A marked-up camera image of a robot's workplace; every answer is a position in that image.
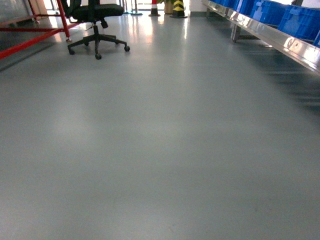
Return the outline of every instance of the chair backrest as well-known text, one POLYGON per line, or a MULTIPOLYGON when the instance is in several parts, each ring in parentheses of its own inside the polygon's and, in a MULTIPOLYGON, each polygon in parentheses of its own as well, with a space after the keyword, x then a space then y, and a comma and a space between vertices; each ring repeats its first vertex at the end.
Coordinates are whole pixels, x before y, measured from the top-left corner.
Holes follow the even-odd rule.
POLYGON ((61 3, 67 18, 71 17, 72 12, 81 6, 81 0, 70 0, 70 5, 67 0, 61 0, 61 3))

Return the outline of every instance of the red metal bar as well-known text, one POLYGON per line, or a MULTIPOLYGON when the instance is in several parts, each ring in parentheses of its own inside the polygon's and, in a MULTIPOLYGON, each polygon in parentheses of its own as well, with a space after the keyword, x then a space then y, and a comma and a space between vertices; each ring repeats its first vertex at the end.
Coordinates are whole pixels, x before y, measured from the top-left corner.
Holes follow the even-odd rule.
POLYGON ((18 52, 18 51, 26 49, 27 47, 30 47, 30 46, 32 46, 42 40, 45 40, 45 39, 61 32, 61 31, 62 31, 61 29, 55 29, 55 30, 52 30, 50 32, 45 33, 44 35, 37 36, 29 41, 25 41, 19 45, 16 45, 16 46, 10 47, 6 50, 0 51, 0 60, 7 57, 7 56, 10 56, 11 54, 18 52))
POLYGON ((64 32, 66 37, 69 40, 70 37, 70 33, 69 33, 69 29, 73 28, 74 26, 78 25, 79 23, 72 23, 72 24, 67 24, 66 21, 66 17, 65 17, 65 12, 61 3, 61 0, 57 0, 58 3, 58 7, 59 7, 59 11, 60 14, 35 14, 35 11, 30 3, 30 0, 28 0, 30 7, 31 7, 31 11, 33 13, 32 16, 27 16, 27 17, 22 17, 22 18, 16 18, 13 20, 9 20, 9 21, 5 21, 5 22, 0 22, 0 26, 5 26, 5 25, 9 25, 12 23, 17 23, 17 22, 21 22, 21 21, 25 21, 25 20, 29 20, 29 19, 35 19, 37 17, 61 17, 62 20, 62 24, 63 24, 63 28, 9 28, 9 27, 0 27, 0 32, 3 31, 7 31, 7 32, 42 32, 45 33, 41 36, 37 36, 31 40, 25 41, 21 44, 18 44, 16 46, 10 47, 6 50, 0 51, 0 60, 10 56, 18 51, 21 51, 23 49, 26 49, 27 47, 30 47, 42 40, 45 40, 57 33, 60 32, 64 32))
POLYGON ((62 28, 13 28, 13 27, 0 27, 0 32, 50 32, 52 30, 62 28))
POLYGON ((32 16, 26 16, 26 17, 20 17, 20 18, 15 18, 9 21, 3 21, 0 22, 0 26, 5 26, 5 25, 9 25, 9 24, 15 24, 21 21, 25 21, 25 20, 29 20, 29 19, 34 19, 36 17, 38 17, 39 15, 32 15, 32 16))
POLYGON ((69 40, 70 33, 69 33, 68 24, 67 24, 66 17, 65 17, 66 15, 65 15, 64 7, 62 6, 61 0, 56 0, 56 3, 58 4, 58 8, 59 8, 59 11, 60 11, 60 16, 61 16, 61 19, 62 19, 62 24, 63 24, 63 29, 64 29, 64 32, 65 32, 65 36, 67 37, 67 40, 69 40))

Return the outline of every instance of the metal rack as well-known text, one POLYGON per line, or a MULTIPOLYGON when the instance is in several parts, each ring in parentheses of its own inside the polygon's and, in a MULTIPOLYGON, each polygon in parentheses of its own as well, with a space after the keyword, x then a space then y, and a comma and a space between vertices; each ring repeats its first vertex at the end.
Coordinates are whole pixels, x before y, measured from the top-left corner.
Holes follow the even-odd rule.
POLYGON ((61 0, 57 0, 57 4, 58 4, 60 14, 57 14, 57 15, 54 15, 54 14, 35 14, 35 11, 32 8, 30 1, 29 1, 29 5, 30 5, 31 11, 32 11, 31 16, 22 17, 22 18, 15 18, 13 20, 0 22, 0 32, 41 32, 41 33, 44 33, 43 35, 34 37, 31 40, 25 41, 21 44, 18 44, 18 45, 12 46, 6 50, 0 51, 0 60, 18 52, 18 51, 26 49, 26 48, 28 48, 28 47, 30 47, 40 41, 43 41, 43 40, 45 40, 45 39, 47 39, 57 33, 64 32, 65 36, 67 38, 67 41, 70 41, 69 29, 78 25, 78 23, 68 24, 66 17, 65 17, 65 12, 63 10, 61 0), (18 23, 18 22, 30 20, 30 19, 35 20, 38 17, 60 17, 62 20, 63 28, 12 28, 12 27, 5 27, 6 25, 9 25, 12 23, 18 23))
POLYGON ((202 0, 202 3, 207 7, 207 17, 210 11, 213 11, 234 24, 231 33, 233 42, 240 39, 261 39, 274 49, 320 75, 320 48, 236 12, 231 8, 209 0, 202 0), (252 35, 240 35, 241 29, 252 35))

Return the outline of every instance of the black and yellow striped post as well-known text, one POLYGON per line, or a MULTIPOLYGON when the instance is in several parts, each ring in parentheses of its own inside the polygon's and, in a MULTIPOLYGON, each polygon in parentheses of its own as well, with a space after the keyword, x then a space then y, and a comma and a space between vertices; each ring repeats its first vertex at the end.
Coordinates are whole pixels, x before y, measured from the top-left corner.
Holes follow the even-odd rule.
POLYGON ((174 19, 183 19, 186 18, 185 16, 185 7, 184 7, 184 1, 183 0, 177 0, 173 4, 173 13, 170 16, 174 19))

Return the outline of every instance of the stainless steel shelf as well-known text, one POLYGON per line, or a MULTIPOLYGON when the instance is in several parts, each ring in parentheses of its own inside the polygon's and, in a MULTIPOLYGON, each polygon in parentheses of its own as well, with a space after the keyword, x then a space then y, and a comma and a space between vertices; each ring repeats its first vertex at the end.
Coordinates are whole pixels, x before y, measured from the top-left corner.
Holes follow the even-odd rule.
POLYGON ((231 8, 209 0, 202 0, 202 3, 208 10, 225 17, 236 26, 272 45, 273 48, 320 75, 320 48, 236 12, 231 8))

